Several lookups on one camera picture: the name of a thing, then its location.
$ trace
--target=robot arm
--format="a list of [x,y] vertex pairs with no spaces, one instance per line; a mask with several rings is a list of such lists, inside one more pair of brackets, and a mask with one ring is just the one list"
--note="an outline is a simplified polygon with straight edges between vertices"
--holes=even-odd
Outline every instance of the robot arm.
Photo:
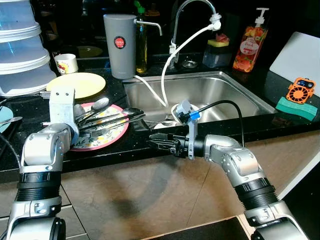
[[63,240],[66,224],[56,217],[61,210],[63,157],[77,141],[73,88],[56,88],[49,101],[51,124],[26,139],[20,164],[19,183],[6,240]]
[[153,147],[169,150],[177,157],[203,157],[222,167],[239,200],[244,215],[256,231],[252,240],[307,240],[307,236],[284,201],[279,201],[255,155],[227,136],[197,135],[197,120],[192,106],[184,100],[175,110],[181,123],[189,126],[189,135],[156,133],[150,136]]

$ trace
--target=floral plate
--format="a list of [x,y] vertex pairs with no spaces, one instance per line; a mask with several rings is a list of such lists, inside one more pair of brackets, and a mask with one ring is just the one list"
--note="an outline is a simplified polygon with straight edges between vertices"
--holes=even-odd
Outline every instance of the floral plate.
[[[91,105],[93,102],[90,103],[84,103],[81,106],[84,108],[84,110],[87,112],[91,109]],[[105,116],[110,116],[114,115],[117,113],[120,113],[123,109],[117,105],[111,105],[108,107],[106,110],[103,112],[99,113],[98,115],[94,116],[95,118],[101,118]],[[107,120],[115,119],[115,118],[120,118],[121,116],[116,116],[112,118],[108,118]],[[93,128],[90,128],[89,130],[91,131],[96,131],[104,128],[109,128],[115,124],[119,124],[120,122],[113,123],[113,124],[108,124],[108,125],[101,125],[101,126],[96,126]],[[114,127],[110,129],[106,134],[101,135],[101,136],[80,136],[78,139],[78,142],[74,145],[74,147],[71,149],[71,151],[76,151],[76,152],[84,152],[84,151],[92,151],[92,150],[97,150],[104,148],[106,146],[109,146],[113,144],[115,141],[117,141],[119,138],[125,134],[129,126],[129,123],[126,123],[124,125],[120,125],[118,127]]]

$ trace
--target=blue clamp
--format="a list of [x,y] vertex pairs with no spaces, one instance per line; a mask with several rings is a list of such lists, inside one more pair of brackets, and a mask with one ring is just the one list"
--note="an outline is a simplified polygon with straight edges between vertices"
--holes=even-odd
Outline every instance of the blue clamp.
[[200,118],[199,112],[198,112],[198,111],[193,111],[193,112],[191,112],[191,113],[190,113],[190,118],[191,118],[192,120],[199,119],[199,118]]

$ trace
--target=green bottle cap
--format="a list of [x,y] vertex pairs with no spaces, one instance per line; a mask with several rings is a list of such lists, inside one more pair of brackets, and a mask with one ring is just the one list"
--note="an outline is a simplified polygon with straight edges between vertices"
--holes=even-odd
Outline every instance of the green bottle cap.
[[146,9],[145,9],[143,6],[141,6],[141,4],[140,4],[139,1],[135,0],[135,1],[134,1],[134,5],[135,5],[136,8],[138,9],[138,13],[139,13],[139,14],[144,14],[144,13],[146,12]]

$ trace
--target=small handheld fan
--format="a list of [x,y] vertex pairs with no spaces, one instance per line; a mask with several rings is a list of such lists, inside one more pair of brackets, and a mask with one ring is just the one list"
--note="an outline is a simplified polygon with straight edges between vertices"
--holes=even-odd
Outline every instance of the small handheld fan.
[[286,99],[297,104],[304,104],[314,94],[316,83],[308,78],[298,77],[288,89]]

